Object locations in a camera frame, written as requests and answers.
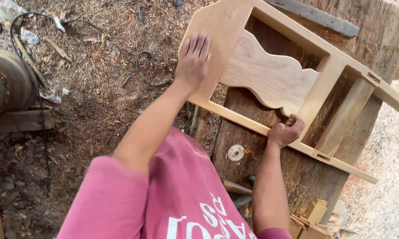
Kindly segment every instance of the hand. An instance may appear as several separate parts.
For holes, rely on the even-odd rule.
[[[177,64],[174,82],[183,84],[189,94],[198,89],[207,77],[207,57],[210,49],[210,37],[205,33],[194,34],[185,43],[185,47]]]
[[[288,144],[296,141],[303,132],[306,124],[303,119],[296,114],[292,114],[287,124],[278,123],[267,133],[267,144],[275,144],[279,148],[283,148]]]

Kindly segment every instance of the curved wooden splat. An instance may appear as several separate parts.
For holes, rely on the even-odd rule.
[[[243,30],[220,83],[248,88],[263,105],[281,108],[289,117],[298,112],[318,76],[313,69],[303,70],[292,57],[268,54],[254,35]]]

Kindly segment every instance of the person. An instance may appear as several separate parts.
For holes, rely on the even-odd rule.
[[[92,160],[58,239],[288,239],[280,150],[304,129],[291,115],[268,133],[253,188],[253,228],[198,142],[171,125],[207,76],[211,40],[193,35],[171,86],[133,123],[112,156]]]

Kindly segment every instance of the workbench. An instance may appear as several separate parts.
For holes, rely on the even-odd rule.
[[[346,40],[324,29],[319,29],[312,23],[288,15],[358,62],[371,68],[387,83],[391,83],[399,64],[399,7],[383,0],[300,0],[300,2],[358,25],[359,34],[351,40]],[[266,52],[291,56],[297,59],[303,68],[317,68],[319,63],[317,57],[258,19],[251,17],[245,29],[255,35]],[[339,78],[302,143],[315,147],[352,84],[352,79],[344,76]],[[336,158],[351,165],[355,164],[372,132],[381,105],[382,101],[374,95],[369,98],[335,153]],[[287,120],[278,109],[272,110],[263,106],[248,89],[229,88],[224,106],[268,127],[278,122],[285,123]],[[264,153],[266,140],[266,137],[258,133],[221,118],[211,156],[219,176],[251,188],[247,177],[251,173],[256,173]],[[248,150],[248,154],[240,161],[234,162],[227,158],[227,153],[229,148],[236,144],[242,145]],[[301,210],[307,208],[314,199],[323,199],[328,202],[328,212],[321,223],[326,224],[349,174],[288,147],[281,151],[281,165],[290,211],[301,214]]]

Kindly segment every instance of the pink t-shirt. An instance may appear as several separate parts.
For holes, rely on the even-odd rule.
[[[255,236],[206,152],[172,128],[150,175],[110,156],[94,159],[58,239],[290,239],[283,229]]]

